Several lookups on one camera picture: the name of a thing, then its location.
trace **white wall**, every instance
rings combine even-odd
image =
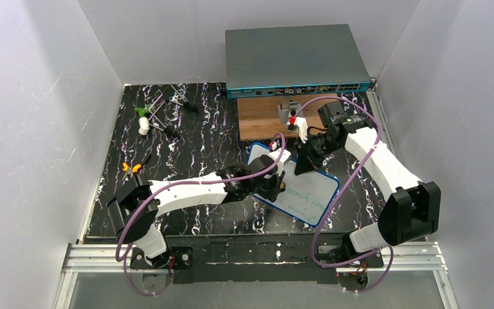
[[[443,199],[461,308],[494,308],[494,1],[421,0],[380,76],[399,158]]]
[[[51,308],[123,86],[76,1],[0,1],[0,308]]]
[[[371,76],[419,0],[78,0],[124,83],[226,81],[224,31],[347,23]]]

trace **yellow object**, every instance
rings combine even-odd
[[[138,165],[135,165],[131,170],[134,172],[134,173],[137,173],[137,171],[139,171],[141,169],[141,164],[138,164]]]

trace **marble surface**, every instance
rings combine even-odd
[[[171,103],[164,104],[158,111],[158,117],[166,125],[181,133],[179,140],[170,140],[156,130],[147,136],[138,134],[138,115],[134,108],[152,104],[166,85],[125,88],[86,237],[114,236],[105,204],[122,185],[122,162],[137,164],[152,153],[143,170],[148,179],[181,180],[247,160],[249,146],[254,141],[239,140],[236,102],[220,96],[224,84],[174,86],[200,110],[195,114]],[[163,98],[173,95],[174,90],[169,88]],[[369,108],[364,94],[343,96]],[[345,109],[349,113],[354,110],[347,104]],[[345,183],[357,164],[355,157],[341,149],[325,161],[324,169]],[[357,229],[374,222],[380,214],[384,201],[366,171],[363,170],[346,190],[332,216],[324,223],[324,231]],[[166,235],[313,231],[307,224],[252,197],[225,205],[200,205],[173,211],[161,216],[156,224]]]

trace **wooden block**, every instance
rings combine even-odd
[[[336,93],[319,95],[296,95],[291,100],[296,100],[304,105],[307,101],[316,97],[338,97]],[[266,140],[272,138],[275,133],[281,132],[285,137],[298,137],[298,134],[288,131],[286,124],[281,124],[277,107],[281,104],[282,97],[238,98],[237,114],[239,116],[240,140]],[[331,99],[320,100],[306,107],[304,117],[307,124],[314,127],[323,127],[317,110],[332,102]]]

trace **pliers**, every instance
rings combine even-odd
[[[128,178],[132,178],[134,174],[136,174],[137,172],[139,172],[141,168],[143,168],[143,166],[149,161],[150,158],[151,158],[151,154],[149,153],[149,155],[143,161],[141,161],[140,164],[136,164],[134,167],[130,167],[126,162],[123,162],[122,170],[125,173],[124,176],[122,177],[122,181],[125,181]]]

